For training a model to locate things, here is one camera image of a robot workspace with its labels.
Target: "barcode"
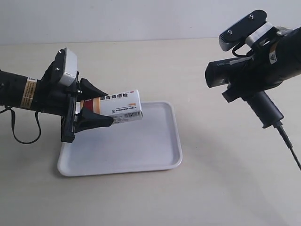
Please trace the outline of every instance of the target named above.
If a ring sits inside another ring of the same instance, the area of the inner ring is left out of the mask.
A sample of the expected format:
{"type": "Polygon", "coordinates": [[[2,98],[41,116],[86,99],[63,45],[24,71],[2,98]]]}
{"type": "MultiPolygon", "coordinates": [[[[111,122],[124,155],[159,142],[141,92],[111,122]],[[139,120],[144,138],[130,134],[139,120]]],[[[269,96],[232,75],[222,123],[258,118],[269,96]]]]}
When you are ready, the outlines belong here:
{"type": "Polygon", "coordinates": [[[124,117],[125,118],[130,118],[130,117],[137,117],[137,116],[140,116],[140,112],[132,112],[132,113],[127,113],[127,114],[124,114],[124,117]]]}

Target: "background wall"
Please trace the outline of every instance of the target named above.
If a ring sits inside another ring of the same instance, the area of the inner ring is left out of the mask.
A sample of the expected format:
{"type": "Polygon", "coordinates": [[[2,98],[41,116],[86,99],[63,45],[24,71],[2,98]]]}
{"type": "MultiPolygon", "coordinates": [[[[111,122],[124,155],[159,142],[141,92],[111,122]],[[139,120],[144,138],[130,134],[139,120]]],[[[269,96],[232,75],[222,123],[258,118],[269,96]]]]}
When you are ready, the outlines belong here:
{"type": "Polygon", "coordinates": [[[0,44],[215,37],[255,9],[301,25],[299,0],[2,0],[0,44]]]}

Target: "yellow label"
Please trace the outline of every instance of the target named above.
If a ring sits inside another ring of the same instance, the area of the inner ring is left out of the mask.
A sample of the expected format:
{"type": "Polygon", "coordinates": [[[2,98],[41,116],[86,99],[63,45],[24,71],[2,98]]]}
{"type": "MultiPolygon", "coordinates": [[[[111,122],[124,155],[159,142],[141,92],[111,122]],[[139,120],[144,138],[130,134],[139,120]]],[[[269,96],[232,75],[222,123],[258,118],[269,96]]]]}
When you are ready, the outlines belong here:
{"type": "Polygon", "coordinates": [[[32,106],[32,100],[34,96],[34,91],[36,90],[36,85],[36,79],[32,79],[29,77],[27,78],[20,107],[29,109],[32,106]]]}

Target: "white tray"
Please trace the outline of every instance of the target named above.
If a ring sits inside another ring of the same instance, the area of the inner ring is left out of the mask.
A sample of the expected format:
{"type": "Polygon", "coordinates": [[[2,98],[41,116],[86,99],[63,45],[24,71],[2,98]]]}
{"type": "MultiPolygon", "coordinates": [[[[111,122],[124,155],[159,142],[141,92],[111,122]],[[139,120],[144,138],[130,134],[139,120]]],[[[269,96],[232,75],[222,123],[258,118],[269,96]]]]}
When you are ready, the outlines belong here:
{"type": "Polygon", "coordinates": [[[182,161],[175,115],[167,102],[142,103],[143,119],[86,130],[63,143],[58,170],[69,177],[168,170],[182,161]]]}

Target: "tray rim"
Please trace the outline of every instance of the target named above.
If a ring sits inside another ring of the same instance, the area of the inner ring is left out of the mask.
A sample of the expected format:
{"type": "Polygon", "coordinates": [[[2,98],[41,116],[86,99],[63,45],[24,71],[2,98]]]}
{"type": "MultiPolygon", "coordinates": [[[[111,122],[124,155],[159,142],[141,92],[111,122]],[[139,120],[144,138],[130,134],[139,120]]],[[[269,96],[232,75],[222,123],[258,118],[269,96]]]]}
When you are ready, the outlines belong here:
{"type": "Polygon", "coordinates": [[[173,118],[173,124],[174,124],[174,129],[175,129],[175,138],[177,141],[177,149],[178,149],[178,154],[179,154],[179,159],[176,163],[171,164],[171,165],[166,165],[166,166],[161,166],[161,167],[156,167],[156,169],[148,169],[148,170],[135,170],[135,171],[115,171],[115,172],[111,172],[111,173],[95,173],[95,174],[80,174],[80,175],[74,175],[74,174],[70,174],[68,172],[66,172],[63,167],[62,167],[62,155],[63,155],[63,148],[66,145],[69,145],[69,143],[66,142],[61,142],[62,146],[61,146],[61,151],[60,151],[60,155],[58,158],[58,163],[57,163],[57,169],[59,171],[60,174],[62,174],[65,177],[83,177],[83,176],[95,176],[95,175],[109,175],[109,174],[119,174],[119,173],[138,173],[138,172],[147,172],[147,171],[162,171],[162,170],[171,170],[174,169],[176,167],[178,167],[182,160],[183,160],[183,153],[182,153],[182,146],[181,146],[181,142],[180,142],[180,135],[179,135],[179,130],[178,130],[178,125],[176,123],[176,115],[175,115],[175,110],[174,107],[171,105],[170,102],[168,101],[142,101],[141,104],[166,104],[169,106],[170,110],[171,110],[171,115],[173,118]]]}

